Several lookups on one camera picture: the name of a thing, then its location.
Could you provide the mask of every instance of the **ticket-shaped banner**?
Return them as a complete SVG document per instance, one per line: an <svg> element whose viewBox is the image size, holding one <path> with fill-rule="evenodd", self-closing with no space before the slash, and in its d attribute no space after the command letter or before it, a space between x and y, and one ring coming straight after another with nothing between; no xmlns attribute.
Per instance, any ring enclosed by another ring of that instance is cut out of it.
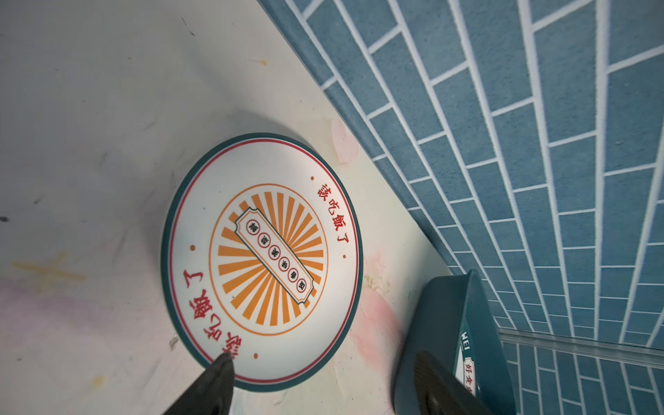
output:
<svg viewBox="0 0 664 415"><path fill-rule="evenodd" d="M262 212L245 210L235 226L235 233L290 296L298 303L305 302L313 288L313 278Z"/></svg>

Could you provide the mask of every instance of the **blue brick wall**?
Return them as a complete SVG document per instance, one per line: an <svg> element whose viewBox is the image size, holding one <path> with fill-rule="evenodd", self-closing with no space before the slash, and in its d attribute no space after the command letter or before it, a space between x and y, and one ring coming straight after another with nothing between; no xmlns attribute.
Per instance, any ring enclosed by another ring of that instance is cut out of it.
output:
<svg viewBox="0 0 664 415"><path fill-rule="evenodd" d="M664 370L503 343L517 413L664 415Z"/></svg>
<svg viewBox="0 0 664 415"><path fill-rule="evenodd" d="M498 326L664 349L661 0L259 2Z"/></svg>

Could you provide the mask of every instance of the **plate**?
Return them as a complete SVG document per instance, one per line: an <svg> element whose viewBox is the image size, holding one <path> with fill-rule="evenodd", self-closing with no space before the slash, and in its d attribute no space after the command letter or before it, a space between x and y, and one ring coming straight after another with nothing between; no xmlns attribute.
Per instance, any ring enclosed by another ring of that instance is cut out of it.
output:
<svg viewBox="0 0 664 415"><path fill-rule="evenodd" d="M282 390L339 348L360 298L351 201L320 156L284 136L241 135L180 185L161 245L173 324L203 365L227 351L236 386Z"/></svg>

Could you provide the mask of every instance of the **white table surface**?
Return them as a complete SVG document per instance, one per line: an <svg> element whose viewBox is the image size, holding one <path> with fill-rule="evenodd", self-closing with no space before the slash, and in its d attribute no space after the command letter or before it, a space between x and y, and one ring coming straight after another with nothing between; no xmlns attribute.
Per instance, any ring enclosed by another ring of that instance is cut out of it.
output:
<svg viewBox="0 0 664 415"><path fill-rule="evenodd" d="M336 117L253 0L1 2L0 414L161 414L194 381L161 291L162 225L193 163L256 131L307 142L340 176L365 283L323 369L236 388L232 413L392 413L416 298L449 272L364 151L339 162Z"/></svg>

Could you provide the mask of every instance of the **yellow cross mark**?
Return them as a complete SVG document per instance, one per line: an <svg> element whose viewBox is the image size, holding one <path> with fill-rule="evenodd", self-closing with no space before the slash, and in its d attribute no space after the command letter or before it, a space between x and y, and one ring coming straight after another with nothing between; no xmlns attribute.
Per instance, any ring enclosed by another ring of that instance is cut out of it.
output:
<svg viewBox="0 0 664 415"><path fill-rule="evenodd" d="M37 284L37 291L42 292L46 289L48 281L49 279L51 279L51 277L69 278L70 280L74 281L85 280L85 276L82 276L80 274L73 274L71 272L65 272L59 268L60 263L64 260L66 256L67 252L61 252L57 256L55 261L47 267L30 264L28 262L12 262L11 266L24 271L36 272L38 275L40 275L41 278L39 279L39 282Z"/></svg>

